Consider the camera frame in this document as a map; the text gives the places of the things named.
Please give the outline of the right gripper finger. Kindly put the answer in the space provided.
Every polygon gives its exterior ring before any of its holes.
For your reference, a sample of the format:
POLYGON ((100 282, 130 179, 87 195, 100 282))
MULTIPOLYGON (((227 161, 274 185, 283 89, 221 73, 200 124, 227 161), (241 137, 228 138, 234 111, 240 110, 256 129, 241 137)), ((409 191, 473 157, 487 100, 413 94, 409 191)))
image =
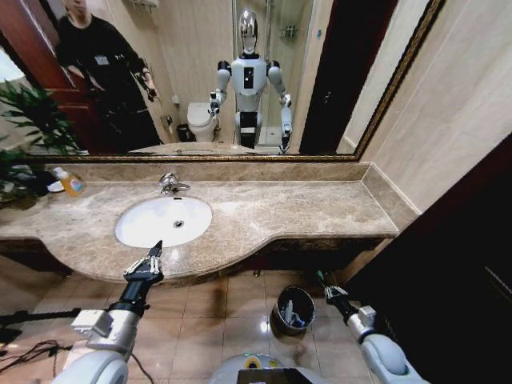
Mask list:
POLYGON ((323 291, 324 291, 324 295, 326 297, 331 297, 332 296, 332 290, 330 288, 330 285, 329 285, 328 281, 326 280, 326 278, 324 276, 324 273, 321 270, 317 271, 317 277, 318 277, 319 282, 322 285, 322 288, 323 288, 323 291))
POLYGON ((347 296, 348 295, 348 293, 343 288, 341 288, 340 286, 333 285, 329 281, 328 281, 328 283, 329 283, 330 288, 332 290, 332 296, 331 297, 347 296))

